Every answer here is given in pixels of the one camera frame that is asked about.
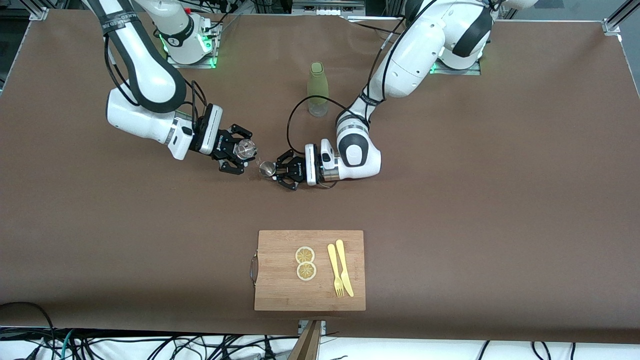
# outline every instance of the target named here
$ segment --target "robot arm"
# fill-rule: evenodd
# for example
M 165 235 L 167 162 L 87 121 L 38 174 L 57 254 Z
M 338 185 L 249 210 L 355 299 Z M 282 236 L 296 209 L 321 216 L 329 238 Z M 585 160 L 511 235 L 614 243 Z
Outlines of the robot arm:
M 155 113 L 176 110 L 184 102 L 182 75 L 156 51 L 128 0 L 86 0 L 118 50 L 138 104 Z
M 504 1 L 524 7 L 535 2 Z M 291 151 L 286 152 L 275 166 L 270 166 L 274 169 L 273 179 L 295 190 L 302 181 L 313 186 L 380 172 L 381 154 L 369 137 L 371 113 L 386 97 L 410 95 L 437 59 L 454 69 L 471 66 L 482 55 L 497 16 L 494 9 L 499 4 L 490 0 L 407 0 L 407 30 L 396 40 L 348 111 L 338 115 L 338 151 L 333 150 L 329 140 L 322 139 L 320 149 L 314 144 L 305 146 L 303 161 Z
M 185 100 L 185 80 L 156 51 L 128 0 L 83 1 L 100 20 L 105 40 L 113 41 L 129 74 L 123 86 L 109 93 L 109 123 L 167 145 L 178 160 L 192 150 L 217 160 L 223 172 L 242 174 L 257 152 L 252 134 L 238 125 L 218 129 L 222 109 L 217 105 L 208 104 L 204 116 L 197 119 L 177 111 Z M 207 46 L 200 36 L 205 31 L 201 26 L 210 25 L 209 19 L 187 15 L 174 0 L 140 3 L 170 43 L 174 58 L 197 61 L 204 55 Z

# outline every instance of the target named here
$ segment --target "lemon slice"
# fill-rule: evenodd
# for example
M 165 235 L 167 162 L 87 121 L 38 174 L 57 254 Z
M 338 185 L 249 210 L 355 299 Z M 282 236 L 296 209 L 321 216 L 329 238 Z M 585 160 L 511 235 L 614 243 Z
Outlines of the lemon slice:
M 298 265 L 296 274 L 298 274 L 300 280 L 309 281 L 316 276 L 316 266 L 309 261 L 304 261 Z
M 303 246 L 300 249 L 296 250 L 296 261 L 298 262 L 298 264 L 304 263 L 305 261 L 313 262 L 315 258 L 316 253 L 308 246 Z

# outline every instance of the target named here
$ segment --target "cutting board handle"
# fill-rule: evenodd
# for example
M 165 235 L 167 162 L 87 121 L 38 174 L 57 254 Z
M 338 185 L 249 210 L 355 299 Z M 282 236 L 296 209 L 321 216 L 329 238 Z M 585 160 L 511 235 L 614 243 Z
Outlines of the cutting board handle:
M 253 287 L 255 287 L 255 282 L 258 280 L 258 250 L 255 251 L 255 254 L 251 258 L 251 266 L 249 266 L 249 278 L 251 278 Z

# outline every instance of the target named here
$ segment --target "green bottle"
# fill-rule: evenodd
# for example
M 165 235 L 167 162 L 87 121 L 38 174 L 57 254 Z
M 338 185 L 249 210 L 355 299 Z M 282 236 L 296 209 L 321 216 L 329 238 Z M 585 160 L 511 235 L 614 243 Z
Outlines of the green bottle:
M 324 66 L 321 62 L 311 63 L 309 81 L 307 82 L 307 95 L 320 95 L 329 97 L 329 82 L 324 74 Z M 329 111 L 329 102 L 326 99 L 312 97 L 307 100 L 309 113 L 315 117 L 325 116 Z

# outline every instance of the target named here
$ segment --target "yellow knife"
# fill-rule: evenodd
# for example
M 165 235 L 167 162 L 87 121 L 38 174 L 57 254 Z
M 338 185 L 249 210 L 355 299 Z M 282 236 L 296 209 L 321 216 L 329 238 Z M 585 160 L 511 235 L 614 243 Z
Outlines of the yellow knife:
M 335 247 L 338 248 L 340 263 L 342 264 L 342 273 L 340 275 L 342 284 L 344 285 L 344 289 L 347 291 L 347 294 L 349 294 L 350 297 L 353 297 L 353 288 L 351 288 L 351 281 L 349 280 L 349 273 L 347 272 L 347 258 L 344 257 L 344 244 L 342 240 L 337 240 L 335 242 Z

